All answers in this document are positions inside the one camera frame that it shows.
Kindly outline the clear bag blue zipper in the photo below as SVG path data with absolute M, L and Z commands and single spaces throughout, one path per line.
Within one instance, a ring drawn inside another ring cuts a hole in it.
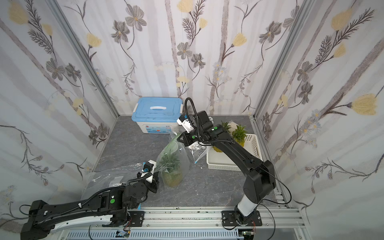
M 183 133 L 185 130 L 182 126 L 175 127 L 171 132 L 171 140 L 174 138 L 178 138 L 181 133 Z M 209 151 L 210 147 L 202 146 L 199 143 L 193 143 L 191 146 L 185 147 L 184 144 L 182 144 L 182 147 L 186 150 L 187 156 L 189 159 L 196 164 L 199 160 L 204 158 Z
M 137 173 L 141 173 L 143 167 L 144 163 L 138 163 L 91 173 L 88 177 L 87 185 L 82 191 L 81 200 L 89 198 L 99 190 L 118 187 L 128 180 L 137 178 Z

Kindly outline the green zipper NIU bag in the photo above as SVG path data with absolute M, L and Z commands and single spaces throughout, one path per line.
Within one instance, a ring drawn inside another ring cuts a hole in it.
M 155 172 L 159 173 L 167 187 L 176 188 L 189 169 L 190 160 L 184 145 L 173 138 L 158 155 Z

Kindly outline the yellow pineapple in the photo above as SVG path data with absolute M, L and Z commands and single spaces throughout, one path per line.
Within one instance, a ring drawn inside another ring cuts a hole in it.
M 247 131 L 245 130 L 245 127 L 241 125 L 237 125 L 235 130 L 232 132 L 232 138 L 240 144 L 242 147 L 245 145 L 247 137 Z
M 221 125 L 222 125 L 223 128 L 225 128 L 225 130 L 226 130 L 227 132 L 230 132 L 229 129 L 231 129 L 232 126 L 231 126 L 228 122 L 223 122 L 223 121 L 221 121 Z M 218 153 L 222 153 L 222 151 L 221 151 L 220 149 L 218 149 L 217 147 L 213 147 L 213 149 L 214 149 L 216 152 L 218 152 Z

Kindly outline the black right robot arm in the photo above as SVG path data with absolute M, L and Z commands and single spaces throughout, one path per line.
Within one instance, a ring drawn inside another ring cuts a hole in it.
M 256 218 L 257 207 L 272 192 L 279 181 L 275 176 L 275 168 L 270 161 L 262 161 L 242 147 L 222 125 L 214 125 L 205 111 L 197 112 L 191 98 L 186 98 L 184 107 L 191 104 L 194 114 L 186 112 L 186 116 L 178 119 L 178 124 L 185 131 L 177 141 L 188 147 L 194 143 L 200 146 L 212 146 L 221 150 L 245 175 L 243 185 L 244 196 L 236 205 L 234 217 L 238 225 L 245 225 Z

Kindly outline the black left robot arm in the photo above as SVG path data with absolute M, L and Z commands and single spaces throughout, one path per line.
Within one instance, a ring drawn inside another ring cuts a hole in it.
M 139 205 L 147 200 L 149 192 L 156 193 L 158 187 L 159 174 L 147 172 L 120 186 L 99 190 L 85 200 L 58 205 L 34 201 L 21 230 L 21 239 L 40 240 L 60 228 L 81 225 L 140 227 L 144 212 L 138 210 Z

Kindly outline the small bag of rice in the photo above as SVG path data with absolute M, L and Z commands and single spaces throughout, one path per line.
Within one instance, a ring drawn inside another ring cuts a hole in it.
M 238 128 L 238 124 L 236 124 L 234 121 L 230 121 L 228 123 L 229 126 L 229 132 L 232 133 Z

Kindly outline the white perforated plastic basket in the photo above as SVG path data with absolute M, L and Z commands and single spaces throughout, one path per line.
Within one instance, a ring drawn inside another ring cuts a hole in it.
M 244 148 L 253 156 L 263 160 L 262 152 L 259 145 L 258 137 L 255 134 L 246 134 Z M 207 160 L 209 169 L 213 170 L 225 170 L 225 171 L 237 171 L 240 172 L 240 168 L 224 153 L 219 153 L 213 148 L 207 153 Z

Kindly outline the blue lid storage box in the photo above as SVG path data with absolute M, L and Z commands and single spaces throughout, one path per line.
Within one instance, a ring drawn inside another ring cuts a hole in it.
M 134 108 L 132 121 L 145 134 L 169 134 L 179 126 L 182 112 L 180 98 L 142 97 Z

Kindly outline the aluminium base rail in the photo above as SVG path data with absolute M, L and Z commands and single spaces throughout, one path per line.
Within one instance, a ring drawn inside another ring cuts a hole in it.
M 142 208 L 145 212 L 141 227 L 103 228 L 101 225 L 85 225 L 63 230 L 52 236 L 53 240 L 64 240 L 72 230 L 118 230 L 130 233 L 132 230 L 238 230 L 244 239 L 254 240 L 309 240 L 310 234 L 298 209 L 276 206 L 257 208 L 255 220 L 238 225 L 231 207 L 185 207 L 185 208 Z

